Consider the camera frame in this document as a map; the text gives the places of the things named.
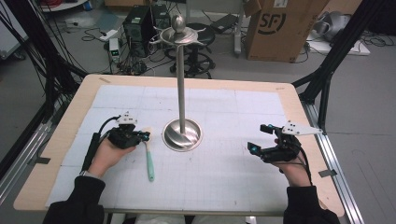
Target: gray floor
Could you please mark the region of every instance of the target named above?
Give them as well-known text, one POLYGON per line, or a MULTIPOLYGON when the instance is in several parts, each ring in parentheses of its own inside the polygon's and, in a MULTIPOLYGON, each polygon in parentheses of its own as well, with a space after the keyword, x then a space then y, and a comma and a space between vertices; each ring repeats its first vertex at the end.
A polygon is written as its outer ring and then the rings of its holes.
MULTIPOLYGON (((100 13, 101 10, 95 10, 92 15, 98 18, 100 13)), ((108 66, 103 44, 84 42, 81 40, 84 35, 82 30, 63 33, 69 51, 86 70, 103 71, 108 66)), ((364 222, 390 224, 396 220, 396 153, 392 132, 396 126, 396 119, 392 118, 396 114, 396 48, 367 48, 371 51, 369 56, 347 56, 332 79, 327 131, 364 222)), ((218 35, 211 49, 217 65, 212 72, 214 79, 290 83, 315 71, 325 57, 310 52, 304 63, 248 61, 244 52, 239 58, 234 57, 230 35, 218 35)), ((156 57, 160 59, 161 53, 153 56, 156 57)), ((147 61, 148 67, 157 64, 147 61)), ((173 77, 170 65, 156 67, 144 76, 173 77)), ((43 94, 29 59, 0 62, 0 159, 43 104, 43 94)), ((41 223, 44 213, 16 211, 12 207, 31 168, 26 169, 1 205, 0 224, 41 223)), ((281 219, 260 217, 259 223, 281 223, 281 219)))

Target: human hand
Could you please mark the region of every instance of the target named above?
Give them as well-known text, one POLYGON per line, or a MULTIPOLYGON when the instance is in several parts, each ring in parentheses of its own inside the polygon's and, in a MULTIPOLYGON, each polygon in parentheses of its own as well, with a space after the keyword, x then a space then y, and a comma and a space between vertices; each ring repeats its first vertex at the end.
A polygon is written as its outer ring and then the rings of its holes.
POLYGON ((305 170, 305 160, 301 151, 294 160, 277 161, 271 164, 282 170, 283 174, 288 179, 289 185, 291 187, 311 186, 308 173, 305 170))
POLYGON ((128 147, 120 149, 105 138, 99 145, 88 172, 102 177, 108 168, 117 164, 123 156, 132 152, 135 148, 136 147, 128 147))

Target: black pole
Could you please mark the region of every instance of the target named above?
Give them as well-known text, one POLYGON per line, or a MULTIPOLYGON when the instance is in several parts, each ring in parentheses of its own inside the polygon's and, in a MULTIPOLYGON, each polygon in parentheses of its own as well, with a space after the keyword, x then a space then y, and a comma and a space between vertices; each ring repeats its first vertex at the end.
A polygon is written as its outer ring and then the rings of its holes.
POLYGON ((362 0, 320 67, 312 74, 291 83, 295 88, 309 83, 304 92, 300 93, 300 100, 310 105, 315 103, 316 97, 321 92, 318 126, 324 133, 326 133, 326 113, 332 75, 353 48, 356 41, 361 37, 364 29, 367 28, 376 13, 384 5, 385 1, 362 0))

